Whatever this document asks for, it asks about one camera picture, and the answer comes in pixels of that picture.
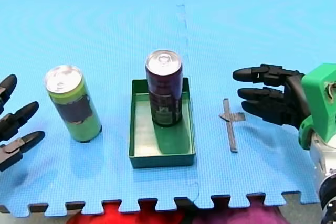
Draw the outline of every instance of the green 3d printed part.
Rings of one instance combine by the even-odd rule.
[[[331,144],[336,135],[336,64],[325,63],[315,68],[302,78],[302,86],[311,116],[301,124],[301,146],[309,148],[312,131],[324,143]]]

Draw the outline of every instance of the blue foam mat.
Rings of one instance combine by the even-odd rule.
[[[175,209],[174,198],[201,208],[211,196],[230,195],[231,207],[248,206],[247,194],[265,193],[281,205],[282,193],[300,191],[317,202],[313,167],[297,132],[247,116],[235,123],[237,154],[228,148],[218,117],[222,100],[241,111],[242,83],[232,71],[260,63],[308,72],[333,62],[332,0],[0,0],[0,73],[19,83],[5,112],[37,100],[40,109],[20,135],[45,130],[46,138],[0,175],[0,205],[17,217],[46,203],[46,216],[66,214],[65,203],[84,201],[84,214],[101,202],[156,198],[157,210]],[[196,137],[192,167],[134,170],[128,158],[131,80],[145,78],[144,60],[161,48],[183,56],[190,78]],[[43,86],[51,67],[82,69],[103,124],[89,144],[71,140]]]

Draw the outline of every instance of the purple cloth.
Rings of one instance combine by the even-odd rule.
[[[225,208],[198,215],[193,224],[289,224],[278,207],[265,207],[260,199],[250,199],[244,209]]]

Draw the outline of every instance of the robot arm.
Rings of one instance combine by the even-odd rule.
[[[4,105],[8,102],[16,87],[17,79],[14,74],[8,76],[0,83],[0,114],[4,111]],[[16,111],[9,113],[0,119],[0,142],[10,140],[18,133],[18,129],[38,110],[38,102],[32,102]],[[0,146],[0,171],[8,169],[23,157],[23,153],[33,148],[45,136],[43,131],[30,133],[19,137],[8,145]]]
[[[322,224],[336,222],[336,65],[322,64],[304,75],[280,66],[236,70],[237,81],[268,86],[276,89],[243,88],[238,95],[246,99],[242,107],[246,112],[263,120],[299,130],[299,143],[309,150],[315,165],[315,185],[324,217]]]

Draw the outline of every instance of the green plastic box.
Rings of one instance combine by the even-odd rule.
[[[188,78],[183,78],[182,119],[172,127],[153,123],[147,80],[132,81],[129,157],[134,168],[190,166],[195,146]]]

